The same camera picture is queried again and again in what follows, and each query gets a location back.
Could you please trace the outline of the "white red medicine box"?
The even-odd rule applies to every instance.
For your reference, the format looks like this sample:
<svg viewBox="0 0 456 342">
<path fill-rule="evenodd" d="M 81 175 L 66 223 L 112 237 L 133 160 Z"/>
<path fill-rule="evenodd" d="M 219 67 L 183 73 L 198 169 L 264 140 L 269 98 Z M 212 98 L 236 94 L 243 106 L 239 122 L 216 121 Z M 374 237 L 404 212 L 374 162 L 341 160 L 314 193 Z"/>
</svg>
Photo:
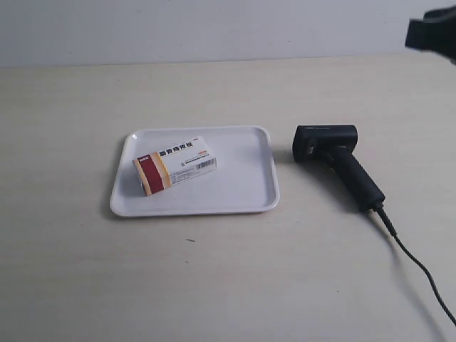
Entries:
<svg viewBox="0 0 456 342">
<path fill-rule="evenodd" d="M 217 169 L 217 159 L 201 136 L 137 157 L 133 164 L 147 196 Z"/>
</svg>

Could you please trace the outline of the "black handheld barcode scanner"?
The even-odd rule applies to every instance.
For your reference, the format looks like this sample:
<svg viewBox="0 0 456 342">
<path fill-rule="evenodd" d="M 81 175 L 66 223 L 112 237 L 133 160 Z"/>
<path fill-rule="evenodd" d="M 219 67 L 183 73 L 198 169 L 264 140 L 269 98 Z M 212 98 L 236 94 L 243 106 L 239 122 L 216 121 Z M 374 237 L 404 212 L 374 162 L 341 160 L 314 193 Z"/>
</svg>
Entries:
<svg viewBox="0 0 456 342">
<path fill-rule="evenodd" d="M 385 195 L 353 155 L 358 142 L 354 125 L 299 125 L 292 143 L 296 163 L 326 163 L 345 185 L 359 210 L 377 211 Z"/>
</svg>

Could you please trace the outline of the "white plastic tray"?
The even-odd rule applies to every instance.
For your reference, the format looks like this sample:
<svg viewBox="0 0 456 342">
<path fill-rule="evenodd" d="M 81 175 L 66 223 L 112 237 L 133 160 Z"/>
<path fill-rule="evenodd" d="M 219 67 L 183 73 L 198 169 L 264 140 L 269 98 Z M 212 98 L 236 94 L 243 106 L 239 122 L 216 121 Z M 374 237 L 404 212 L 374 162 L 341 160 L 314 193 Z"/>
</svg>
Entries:
<svg viewBox="0 0 456 342">
<path fill-rule="evenodd" d="M 146 196 L 133 160 L 201 136 L 217 161 L 214 171 Z M 255 213 L 280 198 L 267 130 L 254 125 L 137 130 L 126 137 L 110 197 L 119 217 Z"/>
</svg>

